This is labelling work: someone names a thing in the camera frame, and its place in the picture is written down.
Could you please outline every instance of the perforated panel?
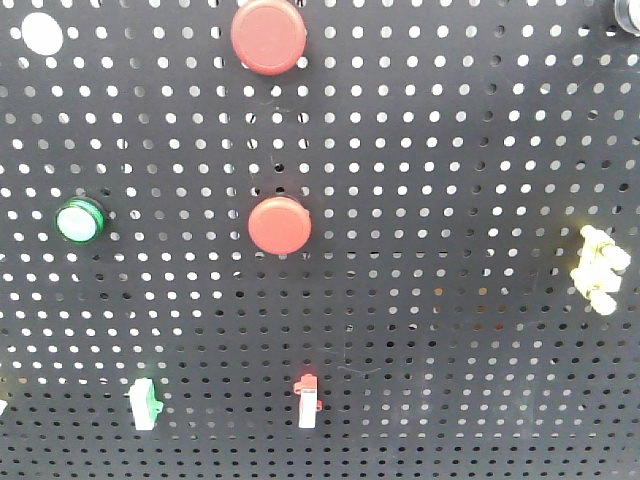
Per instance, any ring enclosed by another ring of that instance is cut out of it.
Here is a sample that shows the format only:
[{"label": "perforated panel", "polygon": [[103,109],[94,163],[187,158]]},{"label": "perforated panel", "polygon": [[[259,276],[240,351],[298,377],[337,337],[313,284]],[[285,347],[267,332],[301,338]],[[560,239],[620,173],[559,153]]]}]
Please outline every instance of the perforated panel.
[{"label": "perforated panel", "polygon": [[[297,3],[305,57],[260,77],[232,1],[1,2],[0,475],[636,477],[637,263],[610,317],[568,275],[586,223],[638,245],[612,2]],[[112,212],[85,246],[53,227],[76,194]],[[252,244],[275,194],[304,252]]]}]

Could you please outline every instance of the red push button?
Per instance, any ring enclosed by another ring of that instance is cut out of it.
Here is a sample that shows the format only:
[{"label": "red push button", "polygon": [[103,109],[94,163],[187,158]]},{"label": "red push button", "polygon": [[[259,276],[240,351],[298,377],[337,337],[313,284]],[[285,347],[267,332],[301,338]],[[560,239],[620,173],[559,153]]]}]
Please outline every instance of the red push button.
[{"label": "red push button", "polygon": [[233,18],[231,40],[251,70],[278,75],[302,56],[307,30],[298,10],[286,0],[250,0]]},{"label": "red push button", "polygon": [[311,216],[291,198],[269,198],[251,212],[249,235],[265,252],[275,255],[293,253],[309,240]]}]

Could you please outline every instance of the metal panel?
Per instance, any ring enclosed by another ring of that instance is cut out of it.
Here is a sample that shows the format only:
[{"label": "metal panel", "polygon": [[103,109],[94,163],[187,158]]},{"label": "metal panel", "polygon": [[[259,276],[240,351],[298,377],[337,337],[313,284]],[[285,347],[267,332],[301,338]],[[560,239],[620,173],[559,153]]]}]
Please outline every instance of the metal panel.
[{"label": "metal panel", "polygon": [[[260,77],[232,1],[1,2],[0,475],[636,476],[638,266],[611,317],[568,275],[586,223],[638,244],[612,2],[297,3],[306,56]],[[51,58],[20,38],[37,10]],[[78,193],[113,217],[86,246],[53,228]],[[248,237],[276,193],[305,252]]]}]

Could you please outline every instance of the green and white switch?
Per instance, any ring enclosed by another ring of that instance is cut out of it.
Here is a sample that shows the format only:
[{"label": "green and white switch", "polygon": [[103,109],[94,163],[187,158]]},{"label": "green and white switch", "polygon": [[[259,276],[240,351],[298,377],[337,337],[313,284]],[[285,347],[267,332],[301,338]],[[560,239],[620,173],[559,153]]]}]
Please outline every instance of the green and white switch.
[{"label": "green and white switch", "polygon": [[89,243],[104,230],[107,215],[102,206],[87,197],[73,197],[56,212],[56,229],[74,243]]},{"label": "green and white switch", "polygon": [[162,402],[156,400],[153,380],[138,378],[129,388],[129,402],[136,430],[153,430],[156,418],[164,407]]}]

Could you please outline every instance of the green indicator light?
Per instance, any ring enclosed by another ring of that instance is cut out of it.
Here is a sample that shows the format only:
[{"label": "green indicator light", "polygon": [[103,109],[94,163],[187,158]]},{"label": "green indicator light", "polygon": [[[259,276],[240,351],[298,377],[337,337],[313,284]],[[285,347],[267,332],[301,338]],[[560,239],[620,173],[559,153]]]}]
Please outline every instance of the green indicator light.
[{"label": "green indicator light", "polygon": [[98,202],[90,198],[74,197],[56,212],[58,232],[74,243],[88,243],[104,229],[106,214]]}]

